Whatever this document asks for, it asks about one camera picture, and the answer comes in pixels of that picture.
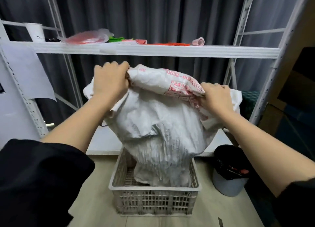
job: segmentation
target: red plastic bag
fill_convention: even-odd
[[[105,43],[111,36],[113,33],[108,29],[99,29],[78,33],[69,38],[58,37],[58,39],[68,44]]]

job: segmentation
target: plastic crate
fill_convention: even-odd
[[[191,187],[151,187],[135,181],[136,161],[123,148],[116,162],[109,189],[117,213],[128,216],[190,216],[201,190],[195,161],[189,167]]]

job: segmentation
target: black sleeve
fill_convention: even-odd
[[[12,139],[0,151],[0,226],[67,226],[94,162],[65,144]]]
[[[291,183],[273,203],[282,227],[314,226],[315,178]]]

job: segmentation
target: dark gray curtain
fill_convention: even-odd
[[[57,0],[67,37],[108,28],[116,37],[147,39],[148,43],[183,42],[204,37],[206,45],[232,45],[244,0]],[[254,0],[246,31],[284,28],[295,0]],[[15,22],[35,22],[53,27],[47,0],[0,0],[0,16]],[[25,28],[6,26],[12,40],[30,41]],[[47,37],[55,37],[47,32]],[[244,36],[242,45],[276,47],[279,33]],[[56,93],[75,105],[65,62],[61,54],[39,55]],[[194,76],[200,82],[222,83],[228,59],[191,57],[144,57],[71,55],[82,90],[93,77],[93,67],[127,60],[168,68]],[[260,91],[270,60],[239,59],[238,89]],[[40,100],[46,119],[60,123],[72,113],[63,103]]]

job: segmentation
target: hand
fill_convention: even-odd
[[[202,82],[205,98],[201,98],[202,106],[215,116],[221,116],[228,112],[234,112],[230,88],[227,85]]]
[[[103,67],[94,67],[93,96],[98,97],[108,104],[111,109],[128,90],[129,64],[124,61],[121,65],[117,62],[106,62]]]

